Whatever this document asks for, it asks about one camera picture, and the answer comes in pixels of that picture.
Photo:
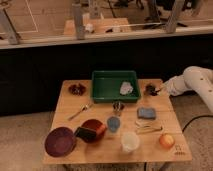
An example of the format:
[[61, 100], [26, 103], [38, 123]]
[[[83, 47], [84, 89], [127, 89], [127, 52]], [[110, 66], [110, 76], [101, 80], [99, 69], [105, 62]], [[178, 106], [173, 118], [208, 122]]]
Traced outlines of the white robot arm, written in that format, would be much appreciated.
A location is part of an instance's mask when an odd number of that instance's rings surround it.
[[172, 96], [195, 91], [213, 113], [213, 69], [187, 67], [181, 75], [165, 81], [161, 88]]

